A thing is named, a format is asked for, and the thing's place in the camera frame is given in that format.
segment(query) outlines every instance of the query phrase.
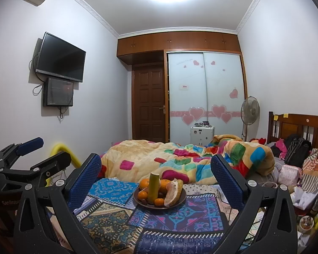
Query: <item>plate of fruit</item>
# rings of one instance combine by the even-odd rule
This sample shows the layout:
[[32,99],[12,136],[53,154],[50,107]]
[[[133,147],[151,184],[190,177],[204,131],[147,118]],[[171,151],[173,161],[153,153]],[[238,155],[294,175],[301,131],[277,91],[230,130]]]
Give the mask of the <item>plate of fruit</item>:
[[136,202],[146,208],[169,209],[182,204],[186,199],[186,191],[181,179],[160,179],[159,174],[151,173],[149,178],[141,180],[134,191]]

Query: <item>yellow foam arch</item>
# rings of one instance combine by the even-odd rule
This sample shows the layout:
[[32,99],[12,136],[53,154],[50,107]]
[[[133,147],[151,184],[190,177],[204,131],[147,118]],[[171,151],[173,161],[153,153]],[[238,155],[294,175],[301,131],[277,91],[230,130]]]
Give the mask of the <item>yellow foam arch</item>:
[[[61,151],[65,151],[71,155],[72,164],[74,165],[75,168],[79,168],[81,166],[80,160],[76,157],[75,154],[73,154],[73,152],[65,144],[60,143],[55,145],[51,151],[51,156],[54,156]],[[47,186],[49,186],[50,179],[48,178],[46,181],[47,181]]]

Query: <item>wooden headboard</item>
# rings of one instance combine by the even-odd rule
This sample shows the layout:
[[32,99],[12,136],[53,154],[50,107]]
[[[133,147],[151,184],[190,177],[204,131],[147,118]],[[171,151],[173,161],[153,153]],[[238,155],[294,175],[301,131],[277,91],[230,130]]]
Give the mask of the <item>wooden headboard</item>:
[[269,129],[267,143],[286,138],[290,134],[298,134],[312,142],[313,148],[318,148],[318,115],[283,114],[274,120],[273,112],[269,112]]

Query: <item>black box under television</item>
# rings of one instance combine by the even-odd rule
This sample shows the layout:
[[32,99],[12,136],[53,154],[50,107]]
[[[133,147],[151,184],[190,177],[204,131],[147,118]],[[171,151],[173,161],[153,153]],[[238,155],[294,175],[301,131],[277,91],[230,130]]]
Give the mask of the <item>black box under television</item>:
[[73,82],[47,77],[43,90],[43,106],[72,107]]

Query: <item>standing fan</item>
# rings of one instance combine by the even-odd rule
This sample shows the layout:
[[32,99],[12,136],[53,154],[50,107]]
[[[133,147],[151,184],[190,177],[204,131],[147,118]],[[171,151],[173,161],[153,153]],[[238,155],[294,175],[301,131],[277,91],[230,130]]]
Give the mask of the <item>standing fan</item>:
[[247,126],[253,124],[257,120],[259,116],[259,112],[260,112],[259,103],[255,97],[246,98],[243,104],[241,105],[241,109],[240,109],[241,120],[246,125],[245,140],[247,136]]

